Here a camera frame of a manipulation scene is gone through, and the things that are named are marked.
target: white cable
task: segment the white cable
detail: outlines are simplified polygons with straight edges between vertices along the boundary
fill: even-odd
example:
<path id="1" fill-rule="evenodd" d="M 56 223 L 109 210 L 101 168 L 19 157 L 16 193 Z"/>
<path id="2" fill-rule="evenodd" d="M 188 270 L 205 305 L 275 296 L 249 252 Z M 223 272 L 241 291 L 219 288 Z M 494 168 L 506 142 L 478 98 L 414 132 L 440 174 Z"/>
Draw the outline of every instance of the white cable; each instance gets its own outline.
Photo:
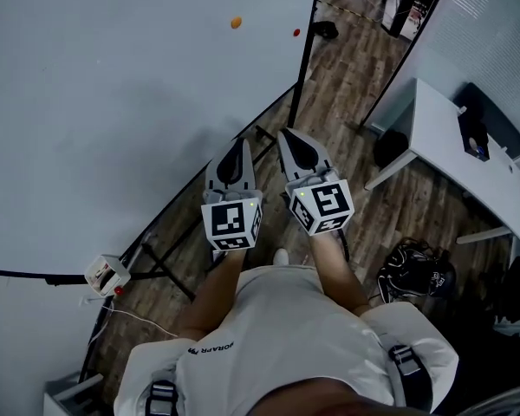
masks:
<path id="1" fill-rule="evenodd" d="M 139 320 L 139 321 L 143 321 L 143 322 L 146 322 L 146 323 L 151 323 L 154 327 L 156 328 L 159 328 L 161 329 L 164 333 L 166 333 L 167 335 L 170 335 L 172 337 L 179 337 L 177 335 L 175 335 L 174 333 L 170 333 L 169 331 L 167 331 L 166 329 L 162 328 L 160 325 L 158 325 L 156 322 L 153 322 L 153 321 L 149 321 L 148 319 L 143 319 L 142 317 L 138 317 L 137 315 L 133 315 L 131 313 L 127 313 L 126 311 L 121 311 L 120 309 L 114 309 L 114 303 L 112 302 L 112 308 L 109 308 L 109 307 L 105 307 L 104 305 L 101 305 L 101 307 L 103 307 L 104 309 L 108 309 L 110 310 L 110 312 L 112 313 L 122 313 L 123 315 L 130 315 L 131 317 L 134 317 L 135 319 Z"/>
<path id="2" fill-rule="evenodd" d="M 107 325 L 110 323 L 110 317 L 112 316 L 112 313 L 114 312 L 114 303 L 113 302 L 112 302 L 112 308 L 110 308 L 109 310 L 110 310 L 110 314 L 106 316 L 106 319 L 107 319 L 106 323 L 104 325 L 102 325 L 101 330 L 90 341 L 88 341 L 87 347 L 89 347 L 91 343 L 96 341 L 101 336 L 101 334 L 106 329 Z"/>

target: white t-shirt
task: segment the white t-shirt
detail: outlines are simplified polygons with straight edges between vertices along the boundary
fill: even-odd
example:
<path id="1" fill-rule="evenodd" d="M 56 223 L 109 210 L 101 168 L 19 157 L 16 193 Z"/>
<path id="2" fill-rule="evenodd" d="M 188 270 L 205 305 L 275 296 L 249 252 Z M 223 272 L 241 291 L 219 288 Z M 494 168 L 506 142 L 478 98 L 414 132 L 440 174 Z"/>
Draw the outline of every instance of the white t-shirt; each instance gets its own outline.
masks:
<path id="1" fill-rule="evenodd" d="M 359 318 L 322 293 L 314 269 L 245 271 L 233 310 L 216 331 L 199 342 L 178 339 L 133 350 L 114 412 L 144 414 L 149 384 L 162 374 L 177 386 L 181 416 L 245 415 L 270 391 L 312 378 L 341 380 L 392 405 L 387 353 L 378 337 L 385 333 L 412 346 L 424 362 L 433 410 L 451 388 L 458 357 L 413 305 L 384 305 Z"/>

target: desk leg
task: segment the desk leg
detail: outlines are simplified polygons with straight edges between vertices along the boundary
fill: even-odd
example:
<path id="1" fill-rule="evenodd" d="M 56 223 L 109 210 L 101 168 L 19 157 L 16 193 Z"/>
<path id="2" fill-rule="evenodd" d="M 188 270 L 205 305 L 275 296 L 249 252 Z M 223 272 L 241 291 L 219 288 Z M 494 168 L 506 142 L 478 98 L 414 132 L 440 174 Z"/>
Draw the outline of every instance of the desk leg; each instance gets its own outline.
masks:
<path id="1" fill-rule="evenodd" d="M 85 381 L 83 381 L 81 384 L 76 384 L 72 386 L 71 388 L 68 388 L 67 390 L 64 390 L 54 396 L 52 396 L 53 400 L 60 401 L 60 400 L 66 400 L 69 398 L 73 398 L 80 392 L 85 391 L 87 388 L 94 387 L 96 384 L 101 382 L 104 379 L 104 376 L 101 374 L 97 374 L 93 376 L 92 378 L 89 378 Z"/>
<path id="2" fill-rule="evenodd" d="M 393 176 L 398 170 L 402 169 L 410 162 L 416 159 L 416 154 L 414 154 L 410 149 L 404 151 L 397 159 L 383 168 L 380 173 L 370 180 L 368 183 L 364 185 L 365 190 L 372 191 L 377 185 L 379 185 L 384 180 L 389 179 Z"/>
<path id="3" fill-rule="evenodd" d="M 494 237 L 501 237 L 511 234 L 512 231 L 506 226 L 499 226 L 489 231 L 477 232 L 468 234 L 466 236 L 457 237 L 457 244 L 471 244 L 472 242 L 479 242 L 480 240 L 493 239 Z"/>

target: white wall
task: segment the white wall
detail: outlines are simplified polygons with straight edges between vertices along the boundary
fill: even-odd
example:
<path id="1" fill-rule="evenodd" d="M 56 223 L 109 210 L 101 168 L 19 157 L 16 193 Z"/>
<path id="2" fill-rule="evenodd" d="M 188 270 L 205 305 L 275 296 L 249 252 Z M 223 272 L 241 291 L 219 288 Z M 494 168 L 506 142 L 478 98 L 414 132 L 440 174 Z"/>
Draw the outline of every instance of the white wall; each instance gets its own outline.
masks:
<path id="1" fill-rule="evenodd" d="M 520 132 L 520 0 L 441 0 L 405 65 L 393 89 L 419 77 L 452 98 L 474 82 Z M 389 126 L 396 94 L 370 121 Z"/>
<path id="2" fill-rule="evenodd" d="M 296 82 L 311 7 L 0 0 L 0 270 L 122 253 Z"/>
<path id="3" fill-rule="evenodd" d="M 412 91 L 413 95 L 414 80 L 418 77 L 420 56 L 424 45 L 439 29 L 442 19 L 452 4 L 452 0 L 439 0 L 434 4 L 432 16 L 424 21 L 424 28 L 418 34 L 416 43 L 411 44 L 397 74 L 367 117 L 367 126 L 372 125 L 380 130 L 387 129 L 412 101 L 412 98 L 405 95 L 409 94 L 409 91 Z"/>
<path id="4" fill-rule="evenodd" d="M 81 370 L 101 301 L 88 286 L 0 277 L 0 416 L 42 414 L 44 384 Z"/>

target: white device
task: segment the white device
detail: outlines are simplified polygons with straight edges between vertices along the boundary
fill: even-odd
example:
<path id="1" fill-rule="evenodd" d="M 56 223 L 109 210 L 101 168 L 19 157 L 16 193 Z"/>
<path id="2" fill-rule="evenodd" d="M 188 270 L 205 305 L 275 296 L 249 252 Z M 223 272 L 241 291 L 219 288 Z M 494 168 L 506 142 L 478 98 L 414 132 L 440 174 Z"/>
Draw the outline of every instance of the white device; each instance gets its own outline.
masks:
<path id="1" fill-rule="evenodd" d="M 131 279 L 129 271 L 116 256 L 101 255 L 85 271 L 85 280 L 101 296 L 113 296 L 115 290 Z"/>
<path id="2" fill-rule="evenodd" d="M 262 221 L 262 192 L 257 190 L 246 139 L 235 139 L 206 168 L 202 217 L 215 251 L 252 248 Z"/>
<path id="3" fill-rule="evenodd" d="M 325 147 L 306 134 L 284 128 L 277 134 L 291 212 L 310 235 L 339 230 L 354 214 L 346 180 L 332 167 Z"/>
<path id="4" fill-rule="evenodd" d="M 216 250 L 252 248 L 257 242 L 262 209 L 258 198 L 202 205 L 206 238 Z"/>
<path id="5" fill-rule="evenodd" d="M 310 236 L 339 230 L 354 213 L 346 180 L 297 187 L 289 208 Z"/>

